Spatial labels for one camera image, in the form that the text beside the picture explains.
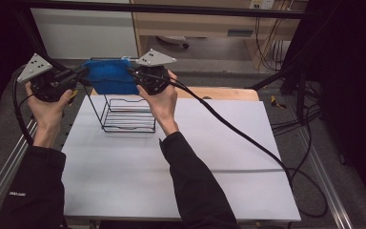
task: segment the triangular metal plate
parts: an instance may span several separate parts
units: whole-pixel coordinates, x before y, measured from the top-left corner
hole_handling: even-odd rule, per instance
[[[177,60],[175,58],[151,49],[149,52],[139,58],[136,63],[147,67],[155,67],[159,65],[171,64],[176,61]]]
[[[50,69],[52,69],[52,65],[47,60],[43,59],[43,57],[38,54],[34,54],[26,68],[19,77],[17,77],[17,82],[28,82],[37,75],[45,73]]]

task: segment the black sleeve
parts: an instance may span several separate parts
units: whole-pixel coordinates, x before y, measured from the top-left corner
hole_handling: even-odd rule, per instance
[[[177,207],[185,226],[239,228],[223,190],[184,136],[173,133],[160,146],[171,166]]]
[[[66,156],[29,147],[0,210],[0,229],[58,229],[64,216],[61,181]]]

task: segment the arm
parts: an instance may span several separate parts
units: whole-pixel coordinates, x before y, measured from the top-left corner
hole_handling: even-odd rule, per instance
[[[172,79],[176,75],[169,72]],[[183,222],[188,228],[239,228],[225,194],[206,164],[179,132],[174,121],[177,92],[169,86],[161,94],[148,95],[138,86],[140,95],[150,104],[153,116],[167,136],[160,142],[171,166],[174,194]]]
[[[224,191],[184,136],[175,132],[160,145],[171,165],[177,207],[185,225],[188,228],[239,228]]]
[[[27,84],[28,95],[31,94]],[[61,181],[66,156],[51,149],[60,131],[62,110],[71,98],[65,92],[55,103],[29,98],[37,121],[33,146],[25,152],[0,210],[0,229],[57,229],[64,217]]]

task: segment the blue object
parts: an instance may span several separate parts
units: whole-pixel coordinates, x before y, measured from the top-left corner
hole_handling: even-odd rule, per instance
[[[83,64],[89,69],[88,79],[98,94],[138,94],[132,76],[127,71],[132,65],[128,59],[89,60]]]

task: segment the finger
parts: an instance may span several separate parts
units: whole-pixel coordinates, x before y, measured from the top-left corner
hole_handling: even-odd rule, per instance
[[[172,79],[172,82],[176,82],[175,79],[177,79],[177,75],[175,75],[174,73],[172,73],[172,71],[168,70],[168,74],[169,74],[169,77]]]
[[[30,82],[27,82],[25,84],[25,88],[26,88],[26,93],[28,96],[31,96],[32,95],[32,91],[31,91],[31,83]]]
[[[66,90],[66,91],[61,95],[61,97],[59,98],[58,103],[59,103],[62,107],[66,106],[66,105],[67,105],[67,103],[70,101],[71,96],[72,96],[72,90]]]
[[[137,85],[136,88],[139,91],[139,96],[146,98],[148,95],[148,93],[145,91],[145,89],[141,86],[141,85]]]

